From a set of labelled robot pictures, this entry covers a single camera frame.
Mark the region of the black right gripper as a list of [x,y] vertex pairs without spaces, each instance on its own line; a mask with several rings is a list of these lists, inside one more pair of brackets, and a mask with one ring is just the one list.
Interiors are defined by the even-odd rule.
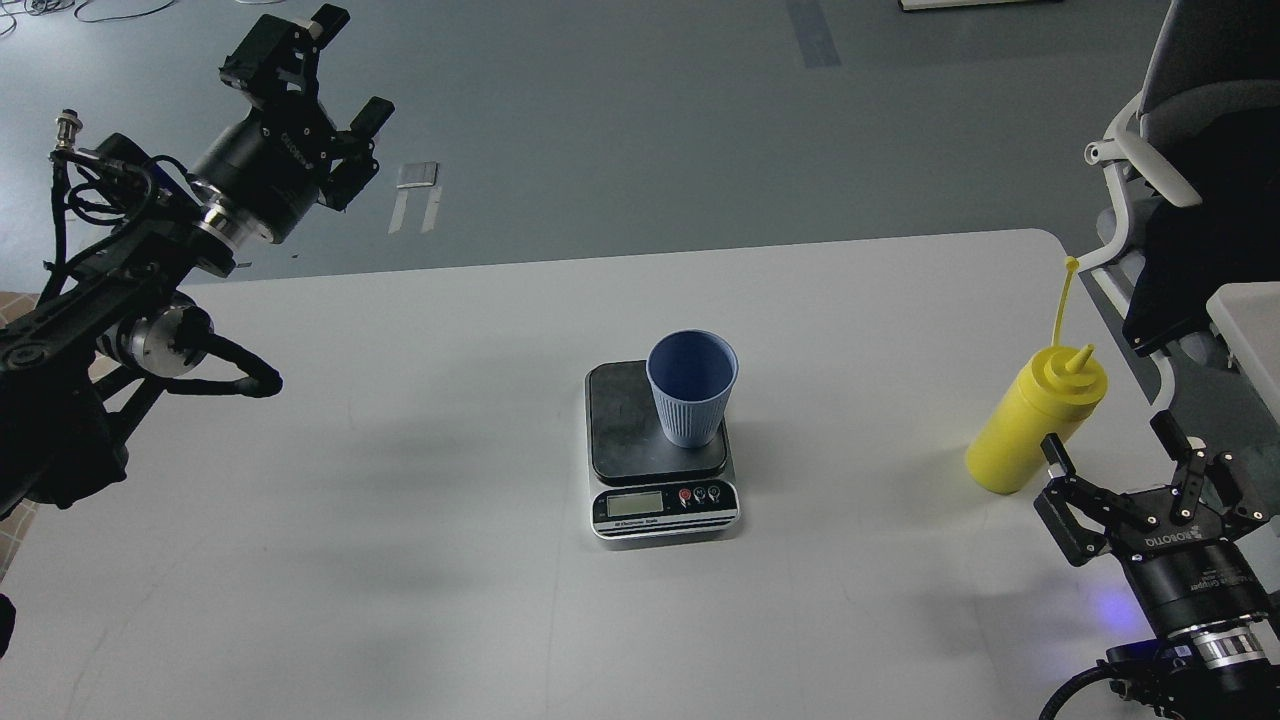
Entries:
[[1257,623],[1274,611],[1236,541],[1271,521],[1229,451],[1196,447],[1169,410],[1149,425],[1175,462],[1169,489],[1117,495],[1076,473],[1057,434],[1039,443],[1050,480],[1033,507],[1074,568],[1108,552],[1158,638]]

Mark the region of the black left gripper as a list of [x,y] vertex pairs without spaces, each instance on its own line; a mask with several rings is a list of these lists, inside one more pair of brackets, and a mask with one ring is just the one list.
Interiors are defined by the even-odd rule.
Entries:
[[317,97],[320,51],[349,23],[324,4],[306,22],[261,15],[219,68],[250,102],[197,161],[200,227],[227,246],[280,243],[315,205],[344,211],[379,172],[375,140],[396,111],[372,96],[338,131]]

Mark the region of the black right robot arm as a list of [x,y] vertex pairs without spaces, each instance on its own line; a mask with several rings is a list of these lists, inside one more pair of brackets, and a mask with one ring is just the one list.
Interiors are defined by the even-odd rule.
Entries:
[[1034,501],[1039,519],[1073,566],[1117,560],[1153,635],[1108,650],[1039,715],[1057,717],[1103,682],[1164,719],[1275,719],[1277,665],[1254,629],[1277,621],[1277,594],[1238,544],[1270,511],[1231,452],[1196,447],[1169,411],[1149,424],[1174,461],[1172,479],[1133,493],[1091,483],[1059,436],[1042,439],[1050,482]]

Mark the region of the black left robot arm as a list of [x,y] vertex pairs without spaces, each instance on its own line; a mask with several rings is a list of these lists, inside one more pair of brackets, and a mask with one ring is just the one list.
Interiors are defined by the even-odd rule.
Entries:
[[378,174],[394,104],[371,97],[340,128],[319,97],[321,51],[348,22],[332,4],[305,22],[261,15],[219,70],[250,109],[193,168],[119,133],[82,149],[78,114],[58,117],[55,255],[35,306],[3,328],[4,518],[123,482],[127,442],[164,395],[282,391],[180,283],[229,275],[246,243],[283,242],[315,206],[346,210]]

